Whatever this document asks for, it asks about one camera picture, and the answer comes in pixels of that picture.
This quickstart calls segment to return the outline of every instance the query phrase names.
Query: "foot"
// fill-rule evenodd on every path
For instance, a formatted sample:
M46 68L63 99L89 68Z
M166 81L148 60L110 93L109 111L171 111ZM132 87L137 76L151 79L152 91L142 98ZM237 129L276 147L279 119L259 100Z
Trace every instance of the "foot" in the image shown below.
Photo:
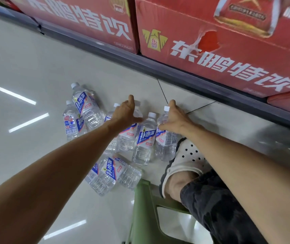
M175 158L165 169L159 192L163 198L169 196L180 201L181 189L210 169L210 165L198 148L190 140L183 138L176 147Z

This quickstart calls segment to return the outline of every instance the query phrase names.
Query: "camouflage shorts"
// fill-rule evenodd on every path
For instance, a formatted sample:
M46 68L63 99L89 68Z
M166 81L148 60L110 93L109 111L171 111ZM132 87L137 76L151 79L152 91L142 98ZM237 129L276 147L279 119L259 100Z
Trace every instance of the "camouflage shorts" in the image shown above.
M180 196L182 204L220 244L267 244L214 170L188 183Z

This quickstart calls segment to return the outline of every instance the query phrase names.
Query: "plastic water bottle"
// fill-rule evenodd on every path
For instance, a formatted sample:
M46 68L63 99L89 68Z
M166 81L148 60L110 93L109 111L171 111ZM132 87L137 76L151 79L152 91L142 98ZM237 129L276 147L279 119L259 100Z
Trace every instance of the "plastic water bottle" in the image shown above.
M66 109L63 113L64 124L68 141L71 141L87 133L83 117L78 113L73 101L66 101Z
M143 117L142 112L139 109L140 101L135 100L134 117ZM117 151L132 151L136 143L136 134L138 130L138 123L134 123L131 127L122 131L118 135Z
M106 122L107 120L110 120L112 118L112 115L114 113L114 111L116 110L116 107L120 106L119 103L115 103L113 106L113 109L111 111L108 112L108 114L105 117L104 122ZM116 152L117 149L117 139L118 137L115 137L110 144L108 145L108 147L105 149L105 151L103 152L103 154L112 154Z
M148 113L148 118L139 124L136 147L133 154L133 162L139 165L148 164L151 159L157 124L155 121L156 114Z
M101 159L95 163L93 168L85 177L85 180L90 186L96 191L100 196L106 195L111 191L114 184L110 184L106 181L105 174L101 172L101 168L103 166L103 162L101 163Z
M169 106L164 106L164 114L157 119L157 126L168 121L169 110ZM155 155L164 162L172 160L175 156L176 142L177 134L169 131L161 131L157 127Z
M94 99L94 92L82 88L78 83L71 85L73 89L73 102L79 113L84 117L86 125L90 130L104 123L105 115L98 107Z
M118 157L118 154L105 157L101 163L104 165L101 169L104 175L102 175L102 182L105 182L110 187L115 185L116 181L122 184L124 187L134 190L141 178L141 172L134 167L125 163Z

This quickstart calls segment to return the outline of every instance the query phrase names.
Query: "green plastic stool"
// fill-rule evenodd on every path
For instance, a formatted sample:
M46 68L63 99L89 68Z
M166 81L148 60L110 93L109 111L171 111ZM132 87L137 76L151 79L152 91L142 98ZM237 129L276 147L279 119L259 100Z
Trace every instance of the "green plastic stool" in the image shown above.
M163 233L159 227L157 207L164 207L181 213L190 214L181 203L153 195L151 183L141 179L135 189L133 220L126 244L190 243Z

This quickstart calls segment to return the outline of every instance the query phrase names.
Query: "tiled floor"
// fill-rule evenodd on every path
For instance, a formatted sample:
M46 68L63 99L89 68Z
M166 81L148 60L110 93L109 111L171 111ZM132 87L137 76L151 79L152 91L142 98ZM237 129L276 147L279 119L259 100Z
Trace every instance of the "tiled floor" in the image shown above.
M290 166L290 130L0 20L0 87L36 101L32 105L0 91L0 184L66 142L62 112L72 93L70 84L76 81L94 89L107 111L128 94L142 102L144 115L162 113L174 98L209 130ZM46 113L48 117L9 133ZM143 168L144 178L158 185L165 166L152 161ZM119 185L99 197L82 182L48 234L80 226L40 243L120 243L128 234L133 197ZM160 211L160 224L167 234L211 243L209 234L188 216Z

